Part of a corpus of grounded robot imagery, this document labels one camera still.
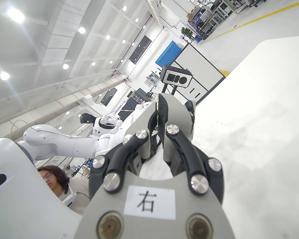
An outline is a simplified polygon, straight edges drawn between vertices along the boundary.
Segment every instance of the desk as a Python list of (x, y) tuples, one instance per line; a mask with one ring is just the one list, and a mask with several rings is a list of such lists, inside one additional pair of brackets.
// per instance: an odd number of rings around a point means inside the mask
[[(197, 106), (193, 143), (223, 165), (236, 239), (299, 238), (299, 37), (260, 43)], [(141, 178), (171, 178), (152, 160)]]

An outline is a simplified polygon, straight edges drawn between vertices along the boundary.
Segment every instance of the woman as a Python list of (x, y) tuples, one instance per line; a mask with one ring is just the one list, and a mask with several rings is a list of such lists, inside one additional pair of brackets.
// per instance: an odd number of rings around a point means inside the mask
[(71, 195), (70, 186), (71, 190), (77, 195), (74, 202), (69, 205), (69, 208), (83, 215), (89, 204), (89, 183), (87, 178), (75, 176), (70, 179), (64, 171), (54, 165), (40, 167), (38, 168), (38, 172), (61, 201)]

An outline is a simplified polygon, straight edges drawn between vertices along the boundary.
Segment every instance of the black handle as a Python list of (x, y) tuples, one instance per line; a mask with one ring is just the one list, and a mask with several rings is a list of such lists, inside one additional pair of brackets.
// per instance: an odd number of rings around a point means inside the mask
[(183, 166), (187, 174), (189, 190), (193, 194), (201, 196), (202, 194), (197, 193), (191, 185), (191, 178), (193, 175), (200, 174), (207, 178), (204, 165), (198, 155), (197, 150), (181, 130), (179, 130), (179, 132), (175, 135), (171, 135), (168, 132), (166, 132), (166, 136), (173, 142), (182, 160)]
[(113, 154), (112, 160), (110, 161), (106, 175), (111, 172), (115, 172), (120, 177), (120, 184), (116, 190), (107, 191), (108, 193), (117, 193), (122, 189), (125, 172), (130, 164), (130, 159), (134, 158), (138, 149), (148, 140), (148, 135), (145, 139), (140, 140), (135, 135), (133, 135), (129, 141), (119, 147)]

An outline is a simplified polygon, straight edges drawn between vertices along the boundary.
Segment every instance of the white label sticker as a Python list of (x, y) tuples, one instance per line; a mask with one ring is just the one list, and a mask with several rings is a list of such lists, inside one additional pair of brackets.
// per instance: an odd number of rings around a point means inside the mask
[(130, 185), (124, 214), (176, 220), (175, 190)]

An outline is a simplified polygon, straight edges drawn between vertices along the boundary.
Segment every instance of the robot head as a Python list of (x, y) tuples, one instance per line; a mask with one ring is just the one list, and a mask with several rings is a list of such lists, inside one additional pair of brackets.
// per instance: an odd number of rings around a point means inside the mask
[(96, 120), (96, 117), (89, 114), (89, 113), (83, 113), (81, 116), (80, 116), (80, 122), (82, 124), (86, 123), (86, 124), (93, 124), (94, 126), (94, 123), (95, 123), (95, 120)]

